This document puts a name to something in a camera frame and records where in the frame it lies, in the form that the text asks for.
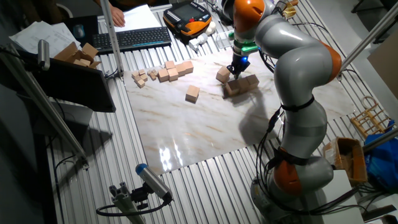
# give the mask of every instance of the person's hand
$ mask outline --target person's hand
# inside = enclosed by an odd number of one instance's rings
[[[124,21],[124,14],[122,10],[112,6],[111,14],[114,25],[117,27],[124,27],[126,22]]]

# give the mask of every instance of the computer monitor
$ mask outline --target computer monitor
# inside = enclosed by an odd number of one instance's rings
[[[27,61],[37,63],[37,55],[18,51]],[[102,71],[50,59],[47,71],[32,71],[47,96],[78,103],[97,112],[115,112]]]

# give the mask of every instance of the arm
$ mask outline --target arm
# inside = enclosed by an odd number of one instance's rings
[[[94,0],[97,5],[101,7],[101,1],[100,0]],[[124,14],[122,10],[113,7],[112,4],[109,2],[109,8],[111,9],[111,14],[112,14],[112,20],[115,26],[117,27],[124,27],[124,24],[126,21],[124,21]]]

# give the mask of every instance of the workbench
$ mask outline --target workbench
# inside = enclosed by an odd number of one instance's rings
[[[170,5],[152,8],[152,12],[163,26],[165,24],[162,12],[168,7]],[[297,15],[290,21],[291,23],[314,22],[325,26],[308,0],[300,1],[296,9]],[[214,13],[213,19],[217,22],[216,33],[232,29],[222,26]],[[98,26],[101,33],[106,32],[103,17],[99,17]],[[326,32],[312,26],[298,28],[330,45],[343,58],[345,57],[347,52],[342,52],[338,43]],[[215,35],[199,47],[199,53],[195,53],[174,38],[170,47],[124,52],[121,54],[124,69],[134,71],[151,68],[163,65],[169,60],[182,61],[230,50],[230,48],[218,49],[215,45]],[[115,71],[113,54],[97,56],[96,60],[102,62],[98,69],[104,73]],[[343,72],[341,84],[353,101],[356,112],[328,123],[327,135],[314,155],[320,155],[319,149],[337,136],[364,141],[349,119],[364,110],[361,98],[373,93],[361,77],[353,72]],[[108,85],[116,112],[93,113],[83,141],[90,168],[82,169],[80,161],[72,159],[73,162],[66,162],[57,170],[61,202],[58,201],[55,188],[53,193],[59,223],[62,223],[60,203],[65,223],[129,223],[127,218],[101,217],[95,213],[98,207],[112,204],[109,186],[118,186],[120,182],[125,182],[130,190],[141,187],[142,180],[136,175],[135,168],[137,164],[147,163],[124,83],[120,78],[115,78],[109,80]],[[277,138],[271,139],[267,142],[267,146],[271,149],[271,144],[277,146],[278,143]],[[55,163],[72,154],[71,150],[58,139],[52,144]],[[52,164],[50,149],[47,150],[49,164]],[[272,156],[271,150],[267,152],[267,156]],[[172,190],[175,201],[160,211],[144,215],[146,222],[153,224],[262,222],[262,217],[250,198],[255,159],[254,148],[245,147],[162,174],[160,178]],[[52,169],[50,171],[55,185]],[[154,208],[158,207],[160,202],[156,195],[150,195],[148,204],[150,208]]]

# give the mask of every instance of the metal pole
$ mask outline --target metal pole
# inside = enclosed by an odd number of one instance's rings
[[[346,59],[341,65],[341,70],[343,71],[362,51],[368,44],[380,33],[382,30],[388,26],[388,23],[398,14],[398,2],[387,12],[387,14],[377,23],[375,27],[370,31],[369,35],[355,47],[355,49],[349,53]]]
[[[17,50],[12,45],[7,46],[7,50],[18,55]],[[6,54],[1,53],[0,59],[4,62],[7,68],[15,76],[17,81],[22,85],[27,94],[32,98],[35,104],[39,107],[44,116],[52,124],[61,138],[71,145],[73,152],[78,156],[86,159],[86,153],[76,140],[68,126],[65,124],[57,110],[52,106],[44,93],[42,87],[37,83],[34,76],[27,72],[21,60]]]
[[[382,136],[378,137],[377,139],[367,143],[365,146],[363,146],[363,152],[368,152],[381,144],[384,144],[391,139],[395,138],[398,136],[398,128],[394,128],[393,130],[387,132],[386,134],[383,134]]]
[[[101,0],[101,7],[102,7],[102,12],[104,13],[106,27],[108,28],[109,38],[111,39],[114,59],[116,61],[118,73],[120,77],[123,77],[122,58],[120,57],[118,38],[116,37],[116,32],[114,31],[111,8],[109,7],[108,0]]]

